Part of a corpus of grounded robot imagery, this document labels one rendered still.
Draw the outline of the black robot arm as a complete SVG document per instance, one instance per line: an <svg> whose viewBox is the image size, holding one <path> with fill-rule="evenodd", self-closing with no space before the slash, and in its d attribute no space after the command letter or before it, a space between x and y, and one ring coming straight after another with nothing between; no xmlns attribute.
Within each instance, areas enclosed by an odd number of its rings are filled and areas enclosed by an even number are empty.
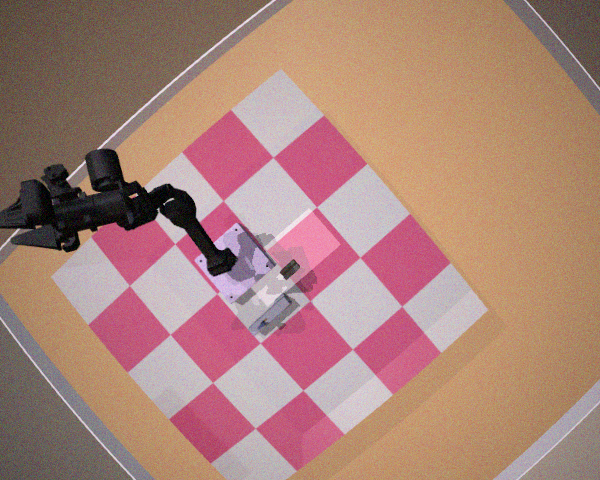
<svg viewBox="0 0 600 480"><path fill-rule="evenodd" d="M217 249L197 219L196 205L186 191L164 184L148 193L137 181L124 181L117 152L112 149L93 150L85 155L85 161L92 190L102 192L93 194L102 226L117 223L129 231L155 221L160 212L187 232L206 258L206 268L211 276L232 271L238 259L228 247ZM51 191L51 199L73 199L82 192L80 187L70 187L66 180L69 173L62 163L45 168L44 173L40 178ZM135 193L137 197L128 197ZM166 202L171 198L173 200Z"/></svg>

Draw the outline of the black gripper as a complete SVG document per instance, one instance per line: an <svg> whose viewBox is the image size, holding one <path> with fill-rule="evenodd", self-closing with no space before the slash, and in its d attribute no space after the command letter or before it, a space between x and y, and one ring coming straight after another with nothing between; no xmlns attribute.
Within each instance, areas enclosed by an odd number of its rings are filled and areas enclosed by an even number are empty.
<svg viewBox="0 0 600 480"><path fill-rule="evenodd" d="M78 232L97 232L102 226L95 210L93 194L51 199L45 185L36 179L21 181L20 196L13 205L0 211L0 229L33 229L10 238L11 244L71 252L79 248ZM35 226L40 226L36 228ZM62 243L65 243L61 246Z"/></svg>

